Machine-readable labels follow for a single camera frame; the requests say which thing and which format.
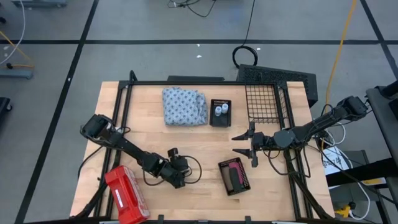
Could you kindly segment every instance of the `folded cloth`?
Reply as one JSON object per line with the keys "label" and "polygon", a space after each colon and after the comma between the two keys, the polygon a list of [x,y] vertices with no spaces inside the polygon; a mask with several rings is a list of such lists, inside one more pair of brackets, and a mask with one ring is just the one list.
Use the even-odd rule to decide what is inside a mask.
{"label": "folded cloth", "polygon": [[162,96],[166,125],[196,126],[207,123],[204,94],[173,87],[163,89]]}

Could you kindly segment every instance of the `wooden tabletop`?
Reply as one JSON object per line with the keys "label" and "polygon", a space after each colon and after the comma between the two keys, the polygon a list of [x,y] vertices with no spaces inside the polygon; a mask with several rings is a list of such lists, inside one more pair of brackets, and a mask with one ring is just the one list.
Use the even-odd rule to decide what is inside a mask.
{"label": "wooden tabletop", "polygon": [[[117,87],[118,82],[102,83],[96,114],[112,117]],[[249,126],[245,87],[236,85],[180,86],[183,89],[204,93],[209,109],[211,99],[231,100],[232,125],[229,128],[214,128],[208,124],[194,127],[166,126],[162,106],[162,90],[165,87],[169,86],[133,86],[127,117],[127,126],[131,128],[131,132],[127,133],[125,138],[144,151],[156,152],[165,157],[167,157],[167,150],[177,147],[180,155],[193,156],[199,160],[203,175],[198,183],[186,185],[181,189],[174,189],[166,182],[150,187],[143,182],[142,169],[137,162],[122,153],[121,165],[133,170],[137,177],[150,210],[149,219],[157,219],[158,215],[163,214],[166,220],[244,220],[246,215],[250,215],[254,221],[294,220],[289,178],[278,175],[270,166],[267,157],[261,152],[257,153],[258,167],[252,168],[251,161],[247,157],[232,151],[232,148],[247,149],[250,145],[249,141],[231,140],[232,137],[245,133]],[[295,125],[303,125],[311,121],[303,83],[289,82],[288,88]],[[119,110],[119,122],[125,94],[126,91],[123,93],[122,108]],[[266,135],[272,136],[278,130],[280,130],[278,123],[256,124],[256,131],[262,131]],[[96,144],[88,142],[85,157],[96,148]],[[244,164],[251,190],[227,196],[218,163],[235,157],[240,157]],[[312,174],[312,177],[307,179],[308,188],[325,211],[334,217],[321,155],[308,147],[307,157]],[[82,168],[70,215],[80,212],[98,189],[97,177],[101,175],[103,160],[104,150],[90,159]],[[281,172],[286,172],[282,153],[272,161]],[[195,163],[191,162],[190,165],[193,168],[193,174],[187,181],[195,180],[199,173]],[[149,174],[146,177],[148,182],[159,181]],[[105,214],[108,193],[107,190],[103,196],[101,215]],[[305,217],[302,194],[299,189],[297,195],[300,199],[301,216]],[[112,218],[118,218],[115,205]]]}

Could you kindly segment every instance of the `red toolbox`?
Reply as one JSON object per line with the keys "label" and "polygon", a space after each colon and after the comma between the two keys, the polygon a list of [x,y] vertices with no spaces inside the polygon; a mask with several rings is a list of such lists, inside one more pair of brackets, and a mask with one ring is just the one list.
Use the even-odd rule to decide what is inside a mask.
{"label": "red toolbox", "polygon": [[120,224],[140,223],[149,218],[144,197],[130,169],[118,166],[105,174],[105,181],[118,207]]}

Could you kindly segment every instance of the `gray floor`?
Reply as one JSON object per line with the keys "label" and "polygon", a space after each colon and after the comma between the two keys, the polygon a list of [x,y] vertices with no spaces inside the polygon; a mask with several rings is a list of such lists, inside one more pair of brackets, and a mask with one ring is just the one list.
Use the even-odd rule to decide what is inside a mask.
{"label": "gray floor", "polygon": [[[100,0],[88,34],[94,40],[243,39],[251,1],[219,0],[206,18],[188,9],[169,9],[168,0]],[[69,0],[63,9],[26,10],[29,40],[78,40],[92,1]],[[367,0],[385,39],[398,39],[398,6],[394,0]],[[10,38],[21,32],[21,10],[3,1],[0,25]],[[205,13],[211,4],[202,0],[192,8]],[[256,2],[249,39],[338,40],[350,1],[263,0]],[[362,5],[358,2],[347,39],[376,40]],[[260,66],[317,74],[319,102],[312,108],[318,116],[337,45],[250,45],[258,50]],[[0,46],[0,57],[9,53]],[[166,80],[169,75],[217,76],[235,80],[231,53],[234,44],[180,45],[85,45],[63,111],[34,192],[26,222],[67,218],[77,183],[86,140],[78,133],[95,110],[102,81],[127,79],[131,69],[139,80]],[[389,46],[398,58],[398,46]],[[13,223],[37,157],[43,145],[76,45],[21,45],[34,59],[31,80],[0,79],[0,96],[10,97],[14,110],[0,132],[0,220]],[[238,61],[252,63],[247,52]],[[11,62],[23,62],[18,54]],[[345,45],[333,80],[331,103],[349,95],[364,98],[365,90],[396,80],[380,45]],[[347,125],[346,151],[364,149],[370,161],[390,157],[374,116]],[[363,205],[359,206],[362,214]],[[391,218],[397,211],[389,206]],[[368,219],[379,222],[376,207]]]}

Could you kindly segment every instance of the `black tray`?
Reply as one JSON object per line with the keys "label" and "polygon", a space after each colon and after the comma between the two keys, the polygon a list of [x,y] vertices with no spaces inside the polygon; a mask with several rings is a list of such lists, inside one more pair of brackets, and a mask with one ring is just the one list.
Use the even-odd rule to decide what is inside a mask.
{"label": "black tray", "polygon": [[[217,106],[222,106],[224,103],[228,104],[228,113],[221,113],[219,116],[215,115]],[[231,100],[211,100],[210,104],[210,125],[213,127],[227,128],[231,127],[232,117],[232,102]]]}
{"label": "black tray", "polygon": [[239,164],[239,168],[240,168],[240,171],[241,171],[242,177],[243,177],[243,189],[242,190],[238,190],[238,191],[228,190],[228,188],[227,188],[227,186],[225,184],[225,181],[223,181],[224,182],[225,191],[226,191],[226,194],[228,196],[231,196],[231,195],[234,195],[234,194],[238,194],[238,193],[250,190],[250,184],[249,184],[249,181],[248,181],[248,177],[246,176],[246,173],[244,172],[243,164],[242,164],[241,158],[239,158],[239,157],[218,163],[218,168],[220,169],[220,173],[221,173],[221,176],[222,176],[223,180],[224,180],[224,177],[223,177],[222,168],[228,166],[228,164],[231,163],[231,162],[237,162]]}

